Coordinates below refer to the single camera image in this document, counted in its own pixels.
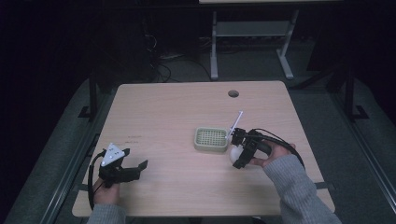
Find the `white container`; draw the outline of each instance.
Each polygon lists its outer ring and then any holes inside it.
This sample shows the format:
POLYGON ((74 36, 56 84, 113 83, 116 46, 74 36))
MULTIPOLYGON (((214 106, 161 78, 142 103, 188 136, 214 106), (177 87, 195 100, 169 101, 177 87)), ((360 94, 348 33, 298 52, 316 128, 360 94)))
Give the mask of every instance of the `white container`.
POLYGON ((227 130, 221 128, 197 128, 194 147, 202 151, 225 152, 228 146, 227 130))

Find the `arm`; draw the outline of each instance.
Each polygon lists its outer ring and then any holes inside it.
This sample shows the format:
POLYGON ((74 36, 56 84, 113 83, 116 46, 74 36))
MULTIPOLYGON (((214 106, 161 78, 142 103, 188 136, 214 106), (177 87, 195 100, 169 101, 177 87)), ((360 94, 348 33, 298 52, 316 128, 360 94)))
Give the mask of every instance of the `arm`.
POLYGON ((96 204, 87 224, 123 224, 125 223, 125 210, 115 204, 96 204))
POLYGON ((280 197, 280 210, 285 223, 341 223, 338 217, 317 196, 315 184, 309 179, 297 157, 285 148, 264 141, 271 149, 267 160, 253 159, 274 182, 280 197))
POLYGON ((125 210, 117 206, 120 198, 120 184, 113 184, 109 189, 103 187, 102 184, 103 180, 99 178, 93 185, 93 190, 95 191, 93 202, 95 203, 95 207, 88 223, 125 223, 125 210))

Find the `gray carpet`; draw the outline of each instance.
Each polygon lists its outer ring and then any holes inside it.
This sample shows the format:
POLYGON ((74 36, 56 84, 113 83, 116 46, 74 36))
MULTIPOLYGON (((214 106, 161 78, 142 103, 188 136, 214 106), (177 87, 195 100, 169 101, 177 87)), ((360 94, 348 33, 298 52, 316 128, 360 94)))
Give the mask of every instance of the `gray carpet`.
MULTIPOLYGON (((310 76, 305 68, 312 50, 312 42, 293 42, 288 57, 291 70, 296 78, 286 80, 282 75, 280 63, 276 58, 276 45, 260 47, 260 50, 244 50, 234 54, 220 54, 219 81, 244 80, 282 80, 287 86, 295 85, 310 76)), ((200 55, 198 62, 191 58, 178 58, 163 62, 172 71, 169 82, 209 81, 207 70, 210 71, 208 53, 200 55)), ((167 69, 159 68, 167 76, 167 69)), ((396 216, 376 183, 364 158, 354 133, 338 109, 334 97, 324 90, 327 79, 308 87, 304 91, 290 91, 298 116, 311 144, 320 171, 328 183, 335 189, 331 195, 336 207, 336 215, 343 223, 396 223, 396 216)), ((106 119, 115 92, 100 94, 100 110, 94 123, 87 119, 79 119, 78 113, 89 103, 88 82, 84 82, 76 92, 69 106, 64 111, 58 126, 49 139, 40 160, 32 171, 20 197, 9 213, 6 223, 39 223, 46 215, 51 196, 64 175, 65 166, 78 146, 82 150, 90 150, 87 144, 100 133, 106 119)), ((366 141, 373 149, 391 181, 396 185, 396 129, 376 105, 368 89, 361 83, 356 85, 356 103, 362 105, 370 119, 358 120, 366 141)), ((77 196, 78 183, 81 182, 88 167, 89 157, 85 158, 76 176, 74 184, 65 195, 62 209, 55 214, 55 223, 85 223, 86 218, 73 217, 71 209, 77 196)), ((280 217, 263 217, 267 223, 281 223, 280 217)), ((128 217, 128 222, 136 221, 128 217)))

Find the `hole in table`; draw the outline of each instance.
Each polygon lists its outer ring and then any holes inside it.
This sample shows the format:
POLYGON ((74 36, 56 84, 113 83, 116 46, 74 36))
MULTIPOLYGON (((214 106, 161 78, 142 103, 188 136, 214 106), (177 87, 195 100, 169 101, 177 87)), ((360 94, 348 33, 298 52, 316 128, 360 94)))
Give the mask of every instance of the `hole in table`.
POLYGON ((228 91, 228 95, 229 95, 230 97, 235 98, 235 97, 238 97, 238 96, 239 96, 239 92, 238 92, 238 91, 228 91))

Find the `dark background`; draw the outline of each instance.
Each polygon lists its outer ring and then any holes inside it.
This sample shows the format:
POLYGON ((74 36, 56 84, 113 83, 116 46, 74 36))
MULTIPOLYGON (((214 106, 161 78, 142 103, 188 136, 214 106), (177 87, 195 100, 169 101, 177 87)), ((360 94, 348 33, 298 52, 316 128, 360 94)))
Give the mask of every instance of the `dark background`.
MULTIPOLYGON (((396 123, 396 74, 391 69, 396 63, 396 35, 392 32, 395 4, 349 4, 356 2, 346 1, 339 7, 304 6, 293 38, 304 41, 311 36, 317 40, 308 69, 325 69, 346 55, 353 59, 356 77, 370 87, 379 105, 396 123)), ((111 12, 81 10, 84 6, 100 4, 48 0, 0 3, 0 221, 5 219, 73 93, 92 72, 102 91, 122 82, 148 82, 154 76, 149 62, 155 55, 146 51, 148 40, 144 33, 158 38, 160 50, 192 53, 199 36, 210 36, 209 10, 111 12)), ((271 13, 276 17, 275 10, 271 9, 271 13)), ((253 20, 257 17, 257 13, 247 16, 235 9, 223 15, 253 20)))

